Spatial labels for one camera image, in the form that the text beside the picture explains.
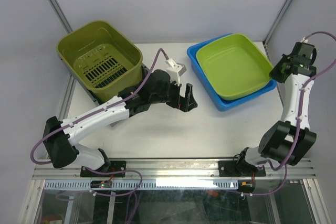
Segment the lime green shallow tub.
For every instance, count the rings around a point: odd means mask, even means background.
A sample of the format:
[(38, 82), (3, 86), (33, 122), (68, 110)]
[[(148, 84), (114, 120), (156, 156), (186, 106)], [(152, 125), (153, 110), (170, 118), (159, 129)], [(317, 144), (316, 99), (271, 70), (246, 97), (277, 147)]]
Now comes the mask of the lime green shallow tub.
[(266, 86), (273, 65), (245, 35), (230, 34), (203, 46), (197, 62), (214, 91), (231, 101)]

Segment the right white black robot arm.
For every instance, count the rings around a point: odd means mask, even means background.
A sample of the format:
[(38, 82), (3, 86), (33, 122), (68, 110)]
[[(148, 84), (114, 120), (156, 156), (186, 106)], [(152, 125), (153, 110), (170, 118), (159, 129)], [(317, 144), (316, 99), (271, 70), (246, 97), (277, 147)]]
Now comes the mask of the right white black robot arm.
[(261, 138), (257, 147), (241, 151), (235, 171), (247, 175), (269, 163), (273, 170), (295, 166), (316, 142), (308, 120), (309, 96), (317, 73), (313, 65), (317, 50), (307, 40), (295, 43), (288, 55), (282, 55), (269, 76), (284, 84), (285, 101), (281, 118)]

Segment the blue plastic tub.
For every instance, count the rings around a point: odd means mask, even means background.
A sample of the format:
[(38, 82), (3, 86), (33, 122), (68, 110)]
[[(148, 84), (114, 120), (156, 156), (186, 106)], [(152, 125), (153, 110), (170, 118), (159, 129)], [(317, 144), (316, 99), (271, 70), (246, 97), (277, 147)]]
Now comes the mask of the blue plastic tub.
[(271, 91), (273, 90), (277, 83), (275, 80), (273, 79), (270, 79), (269, 83), (264, 86), (262, 89), (250, 94), (250, 95), (247, 95), (245, 97), (242, 97), (240, 99), (236, 99), (236, 100), (231, 100), (231, 101), (227, 101), (227, 100), (224, 100), (222, 99), (215, 91), (214, 89), (211, 87), (209, 81), (206, 79), (202, 69), (200, 68), (198, 62), (197, 62), (197, 59), (196, 59), (196, 53), (199, 49), (201, 49), (203, 46), (209, 44), (210, 42), (214, 41), (214, 40), (217, 40), (219, 38), (222, 38), (224, 36), (227, 36), (227, 35), (230, 35), (230, 34), (225, 34), (225, 35), (222, 35), (222, 36), (219, 36), (219, 37), (216, 37), (216, 38), (213, 38), (213, 39), (210, 39), (210, 40), (207, 40), (207, 41), (204, 41), (204, 42), (201, 42), (201, 43), (198, 43), (198, 44), (195, 44), (193, 46), (190, 46), (188, 49), (187, 49), (187, 55), (188, 57), (190, 58), (191, 60), (191, 68), (193, 69), (194, 73), (196, 74), (196, 76), (198, 77), (199, 81), (201, 82), (201, 84), (203, 85), (204, 89), (206, 90), (208, 96), (211, 98), (213, 104), (216, 106), (216, 108), (219, 110), (219, 111), (227, 111), (233, 107), (236, 107), (236, 106), (239, 106), (245, 102), (248, 102), (256, 97), (259, 97), (261, 96), (262, 94), (268, 92), (268, 91)]

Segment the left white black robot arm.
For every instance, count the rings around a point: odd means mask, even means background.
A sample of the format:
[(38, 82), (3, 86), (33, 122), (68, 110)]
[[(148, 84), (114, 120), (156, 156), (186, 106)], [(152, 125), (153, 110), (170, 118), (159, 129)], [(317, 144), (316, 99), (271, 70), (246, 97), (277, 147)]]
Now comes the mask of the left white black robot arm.
[(92, 149), (80, 141), (96, 130), (109, 124), (131, 118), (147, 111), (151, 105), (164, 103), (182, 112), (197, 108), (193, 97), (193, 86), (186, 84), (184, 96), (180, 95), (181, 84), (171, 80), (163, 70), (145, 76), (142, 82), (120, 91), (116, 96), (80, 116), (58, 120), (51, 117), (46, 121), (44, 141), (54, 168), (77, 164), (97, 175), (106, 175), (111, 162), (101, 148)]

